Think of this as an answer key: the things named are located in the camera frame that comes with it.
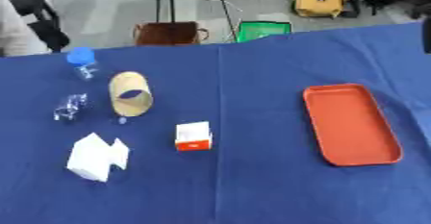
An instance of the small red and white box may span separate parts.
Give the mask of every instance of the small red and white box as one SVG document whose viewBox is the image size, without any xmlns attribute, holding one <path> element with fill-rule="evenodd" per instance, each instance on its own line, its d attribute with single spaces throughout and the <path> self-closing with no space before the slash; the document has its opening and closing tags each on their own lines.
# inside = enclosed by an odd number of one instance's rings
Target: small red and white box
<svg viewBox="0 0 431 224">
<path fill-rule="evenodd" d="M 175 146 L 178 151 L 211 150 L 213 135 L 210 132 L 210 122 L 178 124 Z"/>
</svg>

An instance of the person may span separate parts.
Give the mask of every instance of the person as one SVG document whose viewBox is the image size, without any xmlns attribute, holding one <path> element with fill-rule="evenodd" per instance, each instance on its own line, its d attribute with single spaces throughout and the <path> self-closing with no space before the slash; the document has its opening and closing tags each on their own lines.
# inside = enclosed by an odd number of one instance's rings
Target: person
<svg viewBox="0 0 431 224">
<path fill-rule="evenodd" d="M 4 57 L 50 53 L 10 0 L 0 0 L 0 54 Z"/>
</svg>

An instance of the blue bottle cap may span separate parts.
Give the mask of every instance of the blue bottle cap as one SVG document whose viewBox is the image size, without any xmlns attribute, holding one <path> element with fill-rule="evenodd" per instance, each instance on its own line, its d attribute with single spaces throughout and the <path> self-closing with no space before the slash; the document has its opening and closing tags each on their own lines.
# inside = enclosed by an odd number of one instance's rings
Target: blue bottle cap
<svg viewBox="0 0 431 224">
<path fill-rule="evenodd" d="M 76 47 L 67 54 L 67 61 L 76 66 L 94 63 L 94 52 L 88 47 Z"/>
</svg>

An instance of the white paper box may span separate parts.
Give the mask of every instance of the white paper box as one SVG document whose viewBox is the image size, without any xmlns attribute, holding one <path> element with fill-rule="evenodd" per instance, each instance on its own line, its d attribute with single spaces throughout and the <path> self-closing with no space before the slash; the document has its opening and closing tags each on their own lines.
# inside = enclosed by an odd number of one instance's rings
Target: white paper box
<svg viewBox="0 0 431 224">
<path fill-rule="evenodd" d="M 75 142 L 67 169 L 92 181 L 107 182 L 111 165 L 126 169 L 129 148 L 118 138 L 113 146 L 92 133 Z"/>
</svg>

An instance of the orange tray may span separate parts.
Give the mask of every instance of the orange tray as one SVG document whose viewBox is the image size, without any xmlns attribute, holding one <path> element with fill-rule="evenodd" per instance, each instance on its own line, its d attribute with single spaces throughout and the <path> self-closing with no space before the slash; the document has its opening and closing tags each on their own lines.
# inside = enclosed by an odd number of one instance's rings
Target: orange tray
<svg viewBox="0 0 431 224">
<path fill-rule="evenodd" d="M 401 147 L 364 86 L 308 87 L 303 94 L 321 153 L 330 163 L 352 166 L 401 160 Z"/>
</svg>

